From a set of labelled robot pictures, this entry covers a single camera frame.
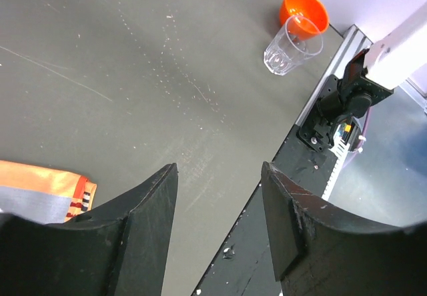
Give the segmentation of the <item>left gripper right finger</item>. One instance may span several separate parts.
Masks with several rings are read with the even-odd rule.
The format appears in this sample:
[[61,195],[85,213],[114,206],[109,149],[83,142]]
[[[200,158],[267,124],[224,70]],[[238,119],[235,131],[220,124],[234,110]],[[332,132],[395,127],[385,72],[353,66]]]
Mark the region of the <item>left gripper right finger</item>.
[[262,165],[274,276],[284,295],[425,295],[426,224],[345,211]]

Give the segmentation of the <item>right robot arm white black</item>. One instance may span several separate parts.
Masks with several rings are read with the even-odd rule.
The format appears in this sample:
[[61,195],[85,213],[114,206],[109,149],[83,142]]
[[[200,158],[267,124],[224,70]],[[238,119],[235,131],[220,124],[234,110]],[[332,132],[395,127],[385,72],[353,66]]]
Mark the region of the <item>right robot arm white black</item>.
[[321,122],[332,126],[349,117],[363,117],[424,64],[426,5],[350,60],[336,91],[316,103]]

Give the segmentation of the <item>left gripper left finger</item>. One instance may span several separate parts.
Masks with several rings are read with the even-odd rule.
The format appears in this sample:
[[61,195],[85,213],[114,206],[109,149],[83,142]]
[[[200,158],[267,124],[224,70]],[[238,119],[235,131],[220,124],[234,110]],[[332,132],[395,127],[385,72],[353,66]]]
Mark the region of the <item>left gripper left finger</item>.
[[1,214],[2,295],[160,295],[178,190],[175,163],[65,223]]

